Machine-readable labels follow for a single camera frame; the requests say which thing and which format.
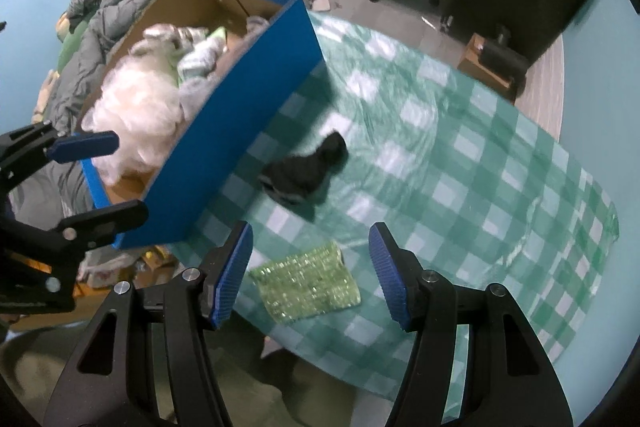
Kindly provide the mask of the white mesh bath pouf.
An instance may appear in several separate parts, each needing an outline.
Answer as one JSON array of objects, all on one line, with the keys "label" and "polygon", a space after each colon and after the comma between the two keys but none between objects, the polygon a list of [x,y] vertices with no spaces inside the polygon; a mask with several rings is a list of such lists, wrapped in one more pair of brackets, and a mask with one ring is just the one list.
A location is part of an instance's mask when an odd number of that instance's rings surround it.
[{"label": "white mesh bath pouf", "polygon": [[176,70],[158,54],[126,55],[105,76],[81,129],[118,135],[116,152],[92,161],[113,186],[124,176],[162,167],[182,123]]}]

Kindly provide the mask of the green glitter pouch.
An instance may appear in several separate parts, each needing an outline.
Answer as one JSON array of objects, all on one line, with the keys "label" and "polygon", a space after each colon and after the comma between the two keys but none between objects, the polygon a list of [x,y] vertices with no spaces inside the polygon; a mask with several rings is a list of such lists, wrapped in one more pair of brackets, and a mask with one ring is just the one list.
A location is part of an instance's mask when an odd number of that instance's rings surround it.
[{"label": "green glitter pouch", "polygon": [[262,304],[277,323],[359,306],[360,290],[341,248],[331,242],[251,269]]}]

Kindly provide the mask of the light green cloth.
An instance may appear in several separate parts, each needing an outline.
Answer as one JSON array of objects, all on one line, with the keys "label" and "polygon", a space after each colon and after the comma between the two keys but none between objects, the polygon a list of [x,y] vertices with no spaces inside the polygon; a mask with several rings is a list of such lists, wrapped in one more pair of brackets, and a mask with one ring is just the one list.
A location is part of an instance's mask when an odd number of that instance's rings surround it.
[{"label": "light green cloth", "polygon": [[193,50],[178,62],[177,72],[180,82],[209,75],[226,49],[227,29],[220,26],[202,41],[195,43]]}]

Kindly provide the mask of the beige cloth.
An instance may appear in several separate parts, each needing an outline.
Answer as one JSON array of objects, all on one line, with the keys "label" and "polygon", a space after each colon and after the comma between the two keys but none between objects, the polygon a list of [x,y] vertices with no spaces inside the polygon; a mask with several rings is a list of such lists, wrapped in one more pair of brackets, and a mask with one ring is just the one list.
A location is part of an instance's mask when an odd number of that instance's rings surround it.
[{"label": "beige cloth", "polygon": [[257,38],[270,25],[270,21],[265,18],[252,15],[246,19],[246,38]]}]

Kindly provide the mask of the black sock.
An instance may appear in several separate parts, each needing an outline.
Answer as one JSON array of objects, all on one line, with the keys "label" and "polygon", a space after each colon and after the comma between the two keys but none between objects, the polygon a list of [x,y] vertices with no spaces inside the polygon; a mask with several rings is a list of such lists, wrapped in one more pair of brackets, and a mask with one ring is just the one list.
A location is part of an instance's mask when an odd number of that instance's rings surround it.
[{"label": "black sock", "polygon": [[280,204],[296,206],[316,194],[326,178],[344,164],[347,145],[333,131],[309,155],[288,155],[268,162],[258,174],[264,192]]}]

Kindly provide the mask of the white gray sock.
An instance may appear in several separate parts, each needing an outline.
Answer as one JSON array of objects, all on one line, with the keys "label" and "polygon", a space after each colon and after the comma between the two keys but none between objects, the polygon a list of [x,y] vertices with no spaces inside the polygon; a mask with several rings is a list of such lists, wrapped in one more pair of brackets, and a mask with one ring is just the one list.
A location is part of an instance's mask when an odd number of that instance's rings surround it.
[{"label": "white gray sock", "polygon": [[162,50],[171,62],[192,52],[197,44],[209,35],[206,27],[177,27],[171,24],[155,24],[143,31],[143,38],[153,49]]}]

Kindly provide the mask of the gray quilted blanket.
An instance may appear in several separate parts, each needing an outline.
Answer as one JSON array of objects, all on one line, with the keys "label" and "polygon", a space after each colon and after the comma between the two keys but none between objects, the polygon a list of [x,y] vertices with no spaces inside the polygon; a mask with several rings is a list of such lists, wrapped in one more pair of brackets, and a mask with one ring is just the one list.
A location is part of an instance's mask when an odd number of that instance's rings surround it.
[{"label": "gray quilted blanket", "polygon": [[[154,0],[101,0],[99,9],[81,36],[79,49],[53,86],[44,111],[56,131],[76,130],[82,106],[103,78],[115,46]],[[78,162],[50,162],[9,194],[16,220],[50,229],[65,217],[93,208]]]}]

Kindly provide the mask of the green checkered tablecloth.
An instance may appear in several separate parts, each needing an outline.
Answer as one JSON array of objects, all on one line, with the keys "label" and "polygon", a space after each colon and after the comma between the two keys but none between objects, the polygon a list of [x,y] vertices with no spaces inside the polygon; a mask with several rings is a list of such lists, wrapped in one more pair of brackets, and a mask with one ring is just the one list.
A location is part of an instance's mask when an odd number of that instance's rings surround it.
[{"label": "green checkered tablecloth", "polygon": [[[548,357],[559,358],[620,235],[612,200],[548,132],[469,77],[372,29],[322,14],[311,23],[324,64],[258,135],[174,254],[201,258],[239,220],[253,228],[256,267],[336,244],[358,306],[280,324],[245,280],[236,312],[322,371],[393,399],[412,338],[390,317],[368,253],[370,226],[383,222],[450,282],[506,286]],[[348,157],[319,204],[288,209],[264,194],[263,165],[309,153],[331,132],[344,136]]]}]

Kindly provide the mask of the blue cardboard box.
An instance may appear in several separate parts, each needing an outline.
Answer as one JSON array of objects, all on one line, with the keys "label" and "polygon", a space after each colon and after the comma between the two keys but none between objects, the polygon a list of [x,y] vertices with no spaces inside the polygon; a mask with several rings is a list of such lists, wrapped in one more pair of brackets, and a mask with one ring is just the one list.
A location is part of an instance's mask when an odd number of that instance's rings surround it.
[{"label": "blue cardboard box", "polygon": [[115,248],[185,239],[257,135],[323,56],[303,0],[153,0],[112,49],[108,68],[157,23],[224,26],[230,46],[236,46],[251,15],[268,20],[267,29],[230,68],[148,185],[130,185],[128,198],[142,200],[149,218],[142,227],[118,234]]}]

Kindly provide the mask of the black device on box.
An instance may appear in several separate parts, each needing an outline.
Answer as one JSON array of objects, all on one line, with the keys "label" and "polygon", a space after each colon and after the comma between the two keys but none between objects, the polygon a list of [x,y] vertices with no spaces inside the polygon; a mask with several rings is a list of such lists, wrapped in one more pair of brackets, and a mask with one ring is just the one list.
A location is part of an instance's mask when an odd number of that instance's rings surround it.
[{"label": "black device on box", "polygon": [[525,56],[510,48],[511,33],[506,26],[498,24],[496,31],[495,39],[485,39],[480,62],[506,80],[524,81],[529,61]]}]

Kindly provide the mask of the small cardboard box on floor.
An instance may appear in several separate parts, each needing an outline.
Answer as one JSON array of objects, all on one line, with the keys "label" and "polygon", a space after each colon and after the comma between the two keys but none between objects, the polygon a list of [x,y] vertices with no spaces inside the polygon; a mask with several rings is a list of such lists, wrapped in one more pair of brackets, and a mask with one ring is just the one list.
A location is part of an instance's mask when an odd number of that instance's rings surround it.
[{"label": "small cardboard box on floor", "polygon": [[484,37],[479,34],[473,34],[462,53],[457,70],[483,83],[506,101],[514,104],[516,100],[514,83],[511,80],[500,77],[480,62],[480,54],[482,54],[484,43]]}]

